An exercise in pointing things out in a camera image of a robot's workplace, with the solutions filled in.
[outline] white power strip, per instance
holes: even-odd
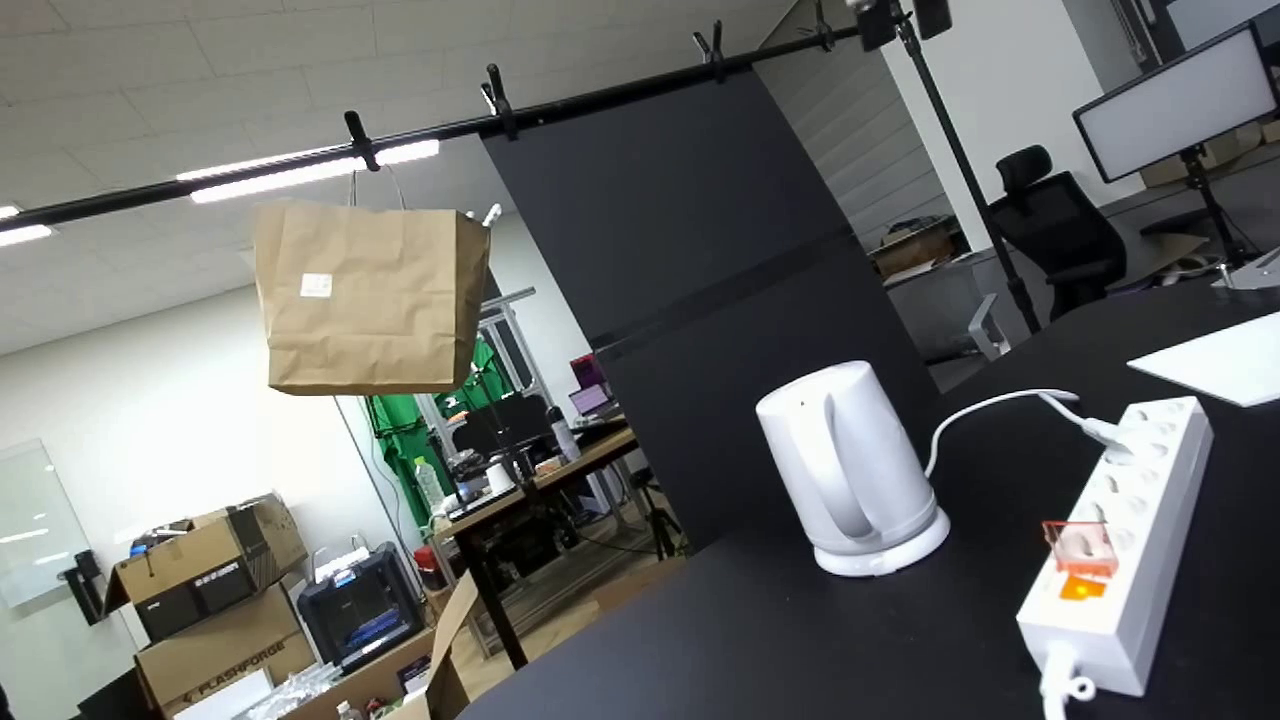
[[[1100,595],[1065,601],[1068,570],[1042,558],[1014,624],[1041,664],[1042,710],[1068,696],[1087,698],[1092,683],[1145,696],[1168,593],[1185,556],[1199,497],[1212,429],[1190,396],[1126,403],[1124,449],[1092,467],[1073,521],[1103,521],[1114,570]]]

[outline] black backdrop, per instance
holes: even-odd
[[[934,388],[754,77],[483,141],[696,542],[788,508],[754,398],[862,356],[924,438]]]

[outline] kettle base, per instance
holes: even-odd
[[[946,532],[951,532],[951,521],[944,508],[934,508],[933,523],[924,523],[920,535],[912,539],[870,549],[870,551],[848,551],[848,556],[813,549],[813,558],[828,577],[886,577],[933,556],[946,539]]]

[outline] computer monitor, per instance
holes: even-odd
[[[609,393],[609,385],[588,385],[588,388],[569,393],[569,398],[580,417],[591,417],[612,403],[612,393]]]
[[[1111,185],[1269,113],[1276,113],[1276,85],[1254,29],[1245,24],[1155,77],[1082,104],[1075,122]]]
[[[367,558],[306,584],[294,595],[294,611],[304,617],[319,655],[345,673],[423,628],[390,542],[380,542]]]

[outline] cardboard box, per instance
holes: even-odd
[[[452,638],[467,624],[479,593],[475,578],[463,577],[444,611],[434,617],[434,628],[414,632],[413,638],[397,643],[390,650],[374,655],[371,664],[357,666],[329,690],[312,696],[304,706],[294,706],[287,720],[332,720],[337,704],[350,704],[357,710],[399,704],[403,681],[414,666],[428,666],[420,686],[428,690],[430,716],[459,716],[467,706],[467,690],[452,666]]]
[[[265,666],[272,683],[316,664],[316,650],[292,617],[285,587],[192,624],[143,650],[135,650],[139,681],[160,710],[178,710],[207,690]]]
[[[272,686],[277,686],[272,675],[255,666],[255,673],[214,686],[200,704],[187,704],[183,710],[174,710],[174,720],[227,720],[227,716],[247,710],[258,698],[268,698]]]
[[[870,262],[881,274],[894,274],[894,272],[907,272],[914,262],[938,262],[938,259],[951,259],[960,256],[962,248],[962,236],[960,236],[960,223],[954,219],[938,219],[907,239],[894,239],[881,252],[870,252]]]
[[[131,556],[113,568],[109,609],[149,602],[200,577],[245,562],[253,587],[272,587],[287,568],[304,558],[304,539],[280,497],[255,497],[222,512],[192,521],[187,535],[154,542],[149,556]]]
[[[383,720],[430,720],[428,696],[406,696],[399,706],[390,706]]]

